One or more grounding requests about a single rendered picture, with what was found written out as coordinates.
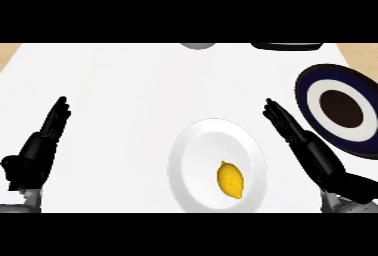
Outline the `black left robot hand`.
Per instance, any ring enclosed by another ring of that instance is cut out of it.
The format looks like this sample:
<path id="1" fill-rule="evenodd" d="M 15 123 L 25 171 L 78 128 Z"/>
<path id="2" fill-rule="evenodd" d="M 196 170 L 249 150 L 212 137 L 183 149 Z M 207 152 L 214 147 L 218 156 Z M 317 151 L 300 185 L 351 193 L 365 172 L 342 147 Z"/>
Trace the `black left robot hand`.
<path id="1" fill-rule="evenodd" d="M 19 154 L 9 155 L 1 160 L 10 191 L 43 187 L 69 116 L 66 97 L 62 96 L 49 111 L 41 129 L 31 134 Z"/>

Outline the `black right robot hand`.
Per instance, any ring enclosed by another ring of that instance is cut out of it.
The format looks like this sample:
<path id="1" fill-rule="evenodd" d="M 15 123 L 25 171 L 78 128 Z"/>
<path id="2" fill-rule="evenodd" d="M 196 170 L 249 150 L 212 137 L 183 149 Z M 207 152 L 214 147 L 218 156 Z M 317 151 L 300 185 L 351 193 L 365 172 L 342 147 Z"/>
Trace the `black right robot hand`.
<path id="1" fill-rule="evenodd" d="M 266 100 L 264 117 L 289 145 L 300 165 L 319 186 L 359 204 L 378 199 L 378 182 L 345 171 L 344 165 L 319 136 L 304 130 L 295 118 L 272 99 Z"/>

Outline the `dark blue ringed plate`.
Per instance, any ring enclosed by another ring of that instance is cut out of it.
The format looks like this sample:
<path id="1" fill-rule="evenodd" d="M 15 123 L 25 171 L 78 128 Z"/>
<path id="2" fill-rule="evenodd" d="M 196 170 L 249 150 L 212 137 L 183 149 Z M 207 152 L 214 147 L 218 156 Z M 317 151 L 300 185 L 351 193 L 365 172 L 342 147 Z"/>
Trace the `dark blue ringed plate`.
<path id="1" fill-rule="evenodd" d="M 378 83 L 337 64 L 298 75 L 295 100 L 322 138 L 350 154 L 378 160 Z"/>

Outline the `yellow lemon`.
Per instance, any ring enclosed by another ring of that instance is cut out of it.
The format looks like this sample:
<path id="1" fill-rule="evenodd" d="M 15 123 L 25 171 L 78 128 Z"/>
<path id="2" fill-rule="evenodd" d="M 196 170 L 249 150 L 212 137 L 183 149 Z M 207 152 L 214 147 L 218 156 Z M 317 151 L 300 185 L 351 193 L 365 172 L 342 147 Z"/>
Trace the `yellow lemon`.
<path id="1" fill-rule="evenodd" d="M 223 193 L 235 198 L 242 198 L 243 176 L 238 167 L 227 162 L 221 162 L 217 170 L 217 184 Z"/>

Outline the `white plate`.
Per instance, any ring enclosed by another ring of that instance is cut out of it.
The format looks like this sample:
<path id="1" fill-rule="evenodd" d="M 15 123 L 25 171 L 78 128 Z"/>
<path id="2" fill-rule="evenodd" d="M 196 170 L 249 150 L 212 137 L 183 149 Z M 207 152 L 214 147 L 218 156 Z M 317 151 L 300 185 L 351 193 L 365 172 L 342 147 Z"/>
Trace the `white plate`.
<path id="1" fill-rule="evenodd" d="M 242 197 L 220 189 L 217 173 L 233 165 L 243 178 Z M 181 132 L 168 158 L 168 179 L 176 201 L 184 212 L 252 213 L 263 203 L 267 178 L 266 161 L 246 130 L 223 119 L 205 119 Z"/>

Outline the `black flat object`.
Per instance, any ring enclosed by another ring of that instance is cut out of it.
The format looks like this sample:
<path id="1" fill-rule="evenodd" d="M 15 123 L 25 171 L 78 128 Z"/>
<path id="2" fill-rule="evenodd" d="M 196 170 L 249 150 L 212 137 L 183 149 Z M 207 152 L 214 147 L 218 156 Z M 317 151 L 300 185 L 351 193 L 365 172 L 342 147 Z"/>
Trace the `black flat object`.
<path id="1" fill-rule="evenodd" d="M 251 43 L 257 49 L 274 51 L 313 51 L 323 43 Z"/>

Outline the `grey round object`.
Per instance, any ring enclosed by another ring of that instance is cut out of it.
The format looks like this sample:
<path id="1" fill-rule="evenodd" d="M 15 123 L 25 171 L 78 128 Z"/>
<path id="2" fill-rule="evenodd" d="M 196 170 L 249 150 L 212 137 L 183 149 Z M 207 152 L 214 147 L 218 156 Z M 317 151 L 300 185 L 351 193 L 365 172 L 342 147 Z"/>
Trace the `grey round object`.
<path id="1" fill-rule="evenodd" d="M 204 50 L 215 45 L 215 43 L 180 43 L 187 49 Z"/>

